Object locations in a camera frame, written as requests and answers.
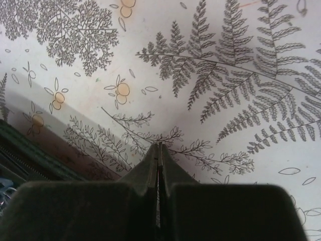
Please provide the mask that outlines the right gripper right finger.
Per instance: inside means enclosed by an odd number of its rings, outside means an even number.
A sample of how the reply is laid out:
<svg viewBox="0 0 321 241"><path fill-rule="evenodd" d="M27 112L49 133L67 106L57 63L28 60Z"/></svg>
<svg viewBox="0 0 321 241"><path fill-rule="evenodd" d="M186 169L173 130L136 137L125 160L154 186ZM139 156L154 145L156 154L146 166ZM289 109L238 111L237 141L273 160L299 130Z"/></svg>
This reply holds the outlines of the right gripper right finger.
<svg viewBox="0 0 321 241"><path fill-rule="evenodd" d="M201 184L158 146L164 240L306 240L288 193L275 185Z"/></svg>

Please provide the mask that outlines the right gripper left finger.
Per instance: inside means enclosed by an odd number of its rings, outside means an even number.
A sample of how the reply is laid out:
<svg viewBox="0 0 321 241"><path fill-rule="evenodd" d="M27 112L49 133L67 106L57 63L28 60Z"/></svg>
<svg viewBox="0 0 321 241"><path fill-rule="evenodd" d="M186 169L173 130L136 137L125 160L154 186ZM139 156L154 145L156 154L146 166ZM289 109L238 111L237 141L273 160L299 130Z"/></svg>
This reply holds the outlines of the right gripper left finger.
<svg viewBox="0 0 321 241"><path fill-rule="evenodd" d="M155 240L158 145L118 181L34 181L13 195L1 240Z"/></svg>

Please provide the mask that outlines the black zippered tool case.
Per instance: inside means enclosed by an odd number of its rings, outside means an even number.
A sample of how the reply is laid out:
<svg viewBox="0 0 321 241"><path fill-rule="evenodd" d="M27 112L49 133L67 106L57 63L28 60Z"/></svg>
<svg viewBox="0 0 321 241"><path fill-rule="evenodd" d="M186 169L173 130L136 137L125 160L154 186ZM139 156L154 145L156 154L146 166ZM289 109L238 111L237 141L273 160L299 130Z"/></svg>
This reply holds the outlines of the black zippered tool case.
<svg viewBox="0 0 321 241"><path fill-rule="evenodd" d="M1 120L1 171L13 182L93 181L43 151L19 131Z"/></svg>

